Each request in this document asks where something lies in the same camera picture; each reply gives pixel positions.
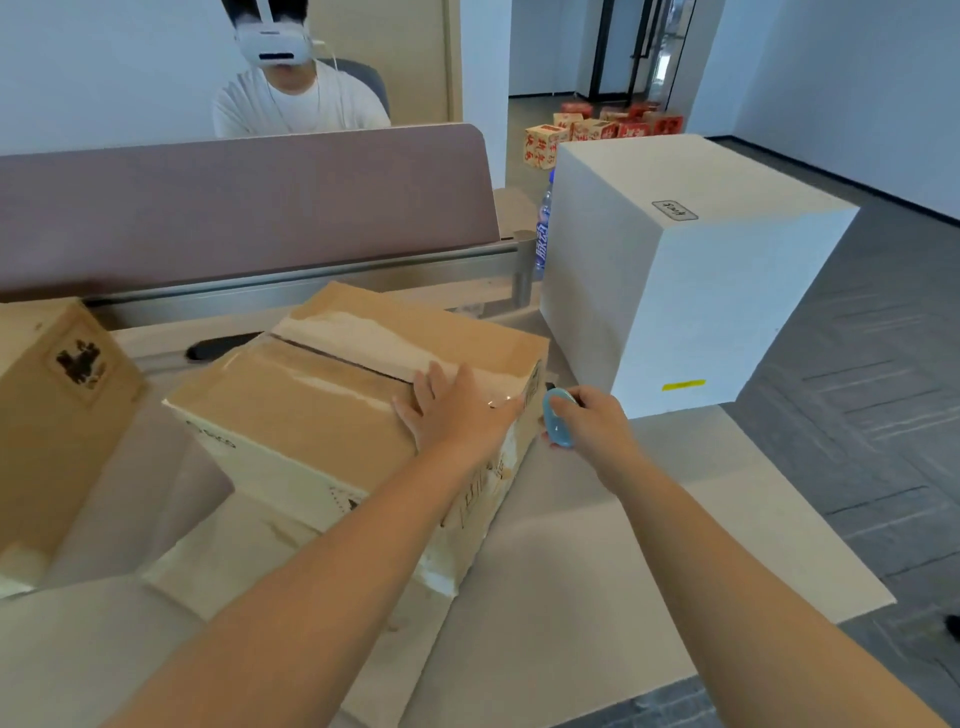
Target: white box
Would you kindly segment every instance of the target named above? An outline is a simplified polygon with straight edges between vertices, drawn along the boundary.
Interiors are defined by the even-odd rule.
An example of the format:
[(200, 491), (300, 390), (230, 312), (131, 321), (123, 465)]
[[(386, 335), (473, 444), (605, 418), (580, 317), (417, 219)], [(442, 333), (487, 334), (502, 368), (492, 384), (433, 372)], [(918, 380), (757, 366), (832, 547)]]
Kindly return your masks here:
[(631, 418), (732, 401), (857, 210), (694, 134), (565, 144), (540, 309)]

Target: yellow tape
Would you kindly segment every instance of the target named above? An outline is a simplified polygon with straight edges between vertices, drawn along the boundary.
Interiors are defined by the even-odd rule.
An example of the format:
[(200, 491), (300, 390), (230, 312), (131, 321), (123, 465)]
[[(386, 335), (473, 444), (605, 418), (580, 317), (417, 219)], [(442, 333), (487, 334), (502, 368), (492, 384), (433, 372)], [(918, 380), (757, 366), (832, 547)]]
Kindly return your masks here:
[(673, 384), (664, 384), (662, 392), (669, 392), (672, 389), (686, 389), (687, 387), (702, 387), (707, 383), (706, 379), (693, 379), (692, 381), (678, 381)]

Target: plastic bottle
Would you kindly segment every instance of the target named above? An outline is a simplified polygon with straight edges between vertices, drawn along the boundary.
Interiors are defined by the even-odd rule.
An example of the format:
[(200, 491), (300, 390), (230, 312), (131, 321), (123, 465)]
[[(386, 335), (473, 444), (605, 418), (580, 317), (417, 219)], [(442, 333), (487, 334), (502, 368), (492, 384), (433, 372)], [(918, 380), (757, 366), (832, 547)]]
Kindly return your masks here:
[(540, 202), (540, 214), (537, 217), (537, 277), (543, 275), (543, 267), (546, 265), (546, 234), (550, 225), (550, 205), (553, 196), (553, 173), (557, 170), (550, 170), (550, 186), (543, 193), (543, 200)]

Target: white vr headset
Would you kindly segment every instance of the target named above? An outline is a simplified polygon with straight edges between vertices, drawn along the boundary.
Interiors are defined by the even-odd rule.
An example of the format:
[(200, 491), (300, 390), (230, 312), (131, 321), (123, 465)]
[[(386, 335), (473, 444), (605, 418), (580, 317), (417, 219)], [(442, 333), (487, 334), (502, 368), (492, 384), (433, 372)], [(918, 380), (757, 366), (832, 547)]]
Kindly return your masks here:
[(300, 65), (313, 59), (314, 41), (295, 20), (274, 21), (270, 0), (256, 0), (260, 19), (248, 16), (236, 24), (240, 52), (251, 65)]

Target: brown partition panel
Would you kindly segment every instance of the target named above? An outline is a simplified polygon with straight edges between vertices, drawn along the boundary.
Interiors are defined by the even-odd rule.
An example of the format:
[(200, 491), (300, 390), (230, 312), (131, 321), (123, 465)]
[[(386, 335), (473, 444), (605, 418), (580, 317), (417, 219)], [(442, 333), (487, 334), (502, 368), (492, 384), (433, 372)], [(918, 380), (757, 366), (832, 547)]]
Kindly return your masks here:
[(468, 124), (0, 157), (0, 299), (103, 295), (500, 238)]

